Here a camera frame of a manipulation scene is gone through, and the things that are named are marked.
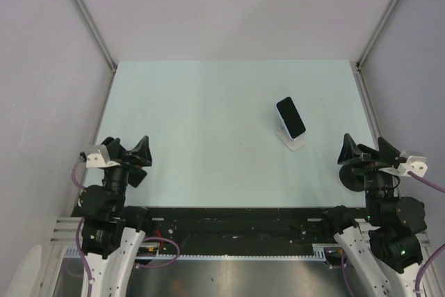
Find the white wall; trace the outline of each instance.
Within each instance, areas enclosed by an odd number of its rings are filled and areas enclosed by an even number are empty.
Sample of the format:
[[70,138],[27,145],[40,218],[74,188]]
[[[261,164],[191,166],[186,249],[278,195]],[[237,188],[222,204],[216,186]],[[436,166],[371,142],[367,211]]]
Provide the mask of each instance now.
[[0,0],[0,296],[67,215],[111,73],[70,0]]
[[356,61],[389,0],[85,0],[120,61]]
[[[402,0],[364,67],[383,135],[428,158],[426,178],[445,186],[445,0]],[[403,180],[403,195],[426,205],[428,236],[445,242],[445,194]],[[445,273],[445,255],[438,262]]]

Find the red wire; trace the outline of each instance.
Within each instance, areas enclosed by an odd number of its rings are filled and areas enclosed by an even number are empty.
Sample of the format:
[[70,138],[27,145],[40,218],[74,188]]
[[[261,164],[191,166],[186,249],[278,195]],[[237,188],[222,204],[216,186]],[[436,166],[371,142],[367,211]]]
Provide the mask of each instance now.
[[[161,233],[159,232],[159,230],[154,230],[153,232],[154,232],[155,235],[157,235],[159,238],[162,238]],[[159,246],[159,249],[161,250],[163,246],[164,246],[164,242],[161,241],[161,245]]]

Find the phone screen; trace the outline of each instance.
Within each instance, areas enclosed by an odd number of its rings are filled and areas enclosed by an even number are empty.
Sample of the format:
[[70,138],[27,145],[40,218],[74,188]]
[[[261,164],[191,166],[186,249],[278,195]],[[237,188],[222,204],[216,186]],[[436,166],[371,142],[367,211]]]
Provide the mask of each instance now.
[[301,120],[300,114],[291,97],[287,97],[277,103],[278,112],[286,125],[287,131],[292,139],[299,137],[299,135],[306,132],[306,127]]

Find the cable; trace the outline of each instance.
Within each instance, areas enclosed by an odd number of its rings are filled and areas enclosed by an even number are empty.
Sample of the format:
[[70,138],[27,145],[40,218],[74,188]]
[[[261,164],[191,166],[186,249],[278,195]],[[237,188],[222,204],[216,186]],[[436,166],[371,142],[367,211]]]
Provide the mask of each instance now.
[[343,274],[343,280],[345,281],[346,288],[348,288],[350,297],[354,297],[353,290],[350,288],[348,278],[346,277],[346,270],[345,270],[345,252],[343,251],[341,253],[341,273]]
[[420,289],[420,281],[422,281],[423,274],[426,272],[431,263],[445,250],[445,244],[440,246],[436,251],[430,256],[428,260],[426,260],[425,264],[419,269],[419,272],[416,276],[416,284],[414,285],[414,289],[416,292],[416,297],[421,297],[421,294],[418,292]]
[[397,180],[397,185],[395,185],[394,187],[392,187],[392,190],[394,190],[394,189],[396,189],[401,183],[401,179],[400,179],[400,177],[398,177],[398,176],[394,176],[395,178],[396,178],[396,180]]
[[408,171],[408,174],[411,175],[413,178],[419,180],[420,182],[426,184],[427,186],[430,186],[431,188],[434,188],[436,191],[441,191],[442,193],[445,193],[445,188],[438,186],[436,184],[433,184],[431,181],[428,181],[417,174],[413,173],[411,170]]
[[302,231],[308,231],[308,232],[320,232],[321,231],[321,229],[311,230],[311,229],[306,229],[305,227],[300,227],[300,226],[297,226],[297,225],[290,225],[290,227],[293,228],[293,229],[300,229]]
[[[157,235],[159,238],[162,238],[162,234],[159,230],[154,230],[153,231],[155,233],[155,235]],[[162,247],[164,246],[164,242],[161,241],[161,245],[159,246],[159,249],[162,250]]]
[[177,243],[175,243],[173,240],[167,239],[167,238],[161,238],[159,236],[149,236],[148,238],[145,238],[144,240],[142,240],[142,242],[146,242],[149,240],[157,240],[157,241],[165,241],[166,243],[171,243],[175,248],[176,248],[176,255],[175,257],[173,257],[173,259],[171,259],[170,261],[167,261],[163,264],[154,264],[152,266],[150,266],[149,264],[137,264],[136,268],[142,267],[142,268],[161,268],[164,266],[168,266],[169,264],[172,264],[173,262],[175,262],[177,260],[177,258],[181,255],[181,250],[179,249],[179,245]]
[[77,247],[77,252],[79,253],[82,263],[83,263],[83,267],[85,268],[85,272],[86,275],[88,276],[88,293],[87,293],[87,297],[91,297],[91,292],[92,292],[92,284],[94,282],[93,278],[92,278],[92,273],[91,273],[91,268],[88,265],[88,261],[86,261],[85,255],[82,252],[82,248],[81,248],[81,240],[80,240],[80,232],[81,232],[81,226],[84,222],[85,218],[82,217],[81,221],[79,222],[79,225],[77,225],[77,230],[76,230],[76,247]]
[[73,278],[82,278],[83,277],[83,272],[82,273],[73,273],[67,264],[63,268],[65,269],[66,273]]
[[76,163],[74,164],[74,167],[72,168],[71,171],[71,180],[72,182],[76,185],[77,188],[81,189],[82,191],[84,191],[86,189],[86,187],[81,184],[79,181],[77,181],[76,179],[76,171],[77,168],[79,167],[79,165],[82,163],[81,158],[79,157],[79,159],[77,159]]

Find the white panel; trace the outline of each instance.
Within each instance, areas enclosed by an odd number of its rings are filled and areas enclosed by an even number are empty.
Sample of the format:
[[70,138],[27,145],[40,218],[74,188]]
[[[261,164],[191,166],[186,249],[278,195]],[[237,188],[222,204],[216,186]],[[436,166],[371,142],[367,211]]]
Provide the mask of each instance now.
[[347,58],[389,0],[85,0],[119,61]]
[[70,0],[0,0],[0,295],[69,214],[111,74]]
[[[275,134],[291,96],[305,126],[292,152]],[[363,207],[339,181],[343,135],[372,145],[348,61],[123,62],[99,141],[150,138],[153,166],[127,205]],[[89,170],[86,184],[100,184]]]
[[[426,179],[445,185],[445,0],[402,0],[364,68],[383,135],[428,158]],[[433,248],[445,242],[445,195],[403,179],[403,195],[423,201]],[[437,260],[445,274],[445,256]]]

